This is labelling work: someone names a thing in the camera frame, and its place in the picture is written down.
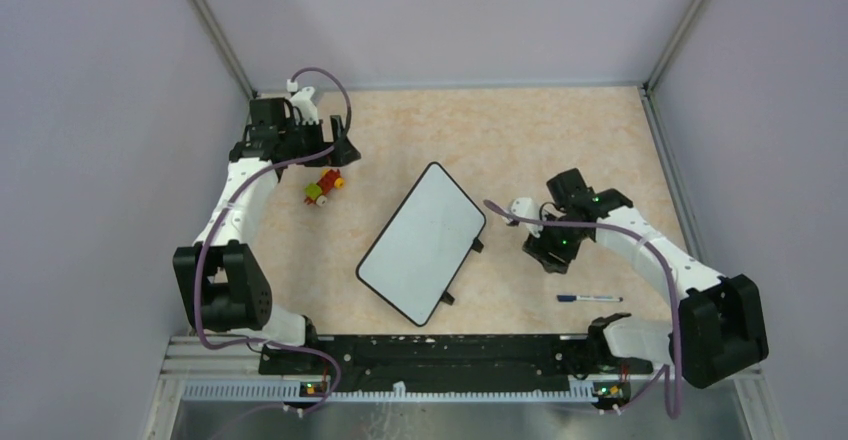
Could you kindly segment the white blue whiteboard marker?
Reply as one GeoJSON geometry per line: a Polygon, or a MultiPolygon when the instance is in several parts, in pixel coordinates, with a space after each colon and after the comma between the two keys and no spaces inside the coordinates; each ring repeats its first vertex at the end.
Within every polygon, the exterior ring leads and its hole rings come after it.
{"type": "Polygon", "coordinates": [[[575,303],[575,302],[602,302],[602,303],[621,303],[624,298],[621,296],[604,296],[604,295],[557,295],[556,300],[560,303],[575,303]]]}

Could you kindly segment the black framed whiteboard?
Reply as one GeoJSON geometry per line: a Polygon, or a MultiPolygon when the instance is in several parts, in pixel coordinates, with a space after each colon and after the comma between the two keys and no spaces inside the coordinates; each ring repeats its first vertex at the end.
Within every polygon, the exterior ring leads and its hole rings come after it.
{"type": "Polygon", "coordinates": [[[417,327],[425,326],[468,255],[481,252],[487,220],[438,162],[429,163],[358,263],[355,276],[417,327]]]}

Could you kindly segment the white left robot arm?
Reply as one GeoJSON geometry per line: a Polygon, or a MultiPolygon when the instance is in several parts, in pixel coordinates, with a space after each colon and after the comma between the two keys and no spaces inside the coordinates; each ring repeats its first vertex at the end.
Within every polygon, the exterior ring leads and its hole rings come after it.
{"type": "Polygon", "coordinates": [[[250,121],[229,152],[226,182],[210,220],[172,259],[192,328],[281,343],[283,361],[302,374],[317,367],[321,348],[307,337],[305,316],[275,305],[250,243],[287,166],[322,168],[304,189],[305,204],[321,207],[344,186],[342,167],[361,157],[340,116],[331,116],[332,137],[325,139],[315,93],[304,87],[250,101],[250,121]]]}

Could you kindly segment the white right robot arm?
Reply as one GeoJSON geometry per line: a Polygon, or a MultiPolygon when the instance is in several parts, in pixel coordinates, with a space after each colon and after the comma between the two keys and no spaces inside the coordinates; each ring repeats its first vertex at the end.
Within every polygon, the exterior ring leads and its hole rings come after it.
{"type": "Polygon", "coordinates": [[[528,230],[525,253],[547,273],[564,274],[582,243],[593,241],[625,260],[667,302],[667,322],[628,313],[589,327],[589,364],[612,372],[626,358],[677,368],[704,389],[765,360],[770,353],[760,291],[744,274],[728,276],[701,263],[654,228],[631,199],[595,191],[576,168],[546,183],[551,199],[512,200],[509,225],[528,230]]]}

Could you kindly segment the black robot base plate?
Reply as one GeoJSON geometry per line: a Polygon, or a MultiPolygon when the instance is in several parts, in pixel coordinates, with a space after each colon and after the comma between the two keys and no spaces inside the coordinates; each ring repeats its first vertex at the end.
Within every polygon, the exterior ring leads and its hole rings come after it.
{"type": "Polygon", "coordinates": [[[492,374],[507,378],[584,380],[591,375],[649,374],[646,360],[619,359],[584,335],[316,335],[307,336],[305,352],[265,347],[262,375],[321,374],[332,366],[312,350],[327,354],[341,367],[341,379],[384,377],[392,381],[424,378],[428,383],[455,377],[492,374]]]}

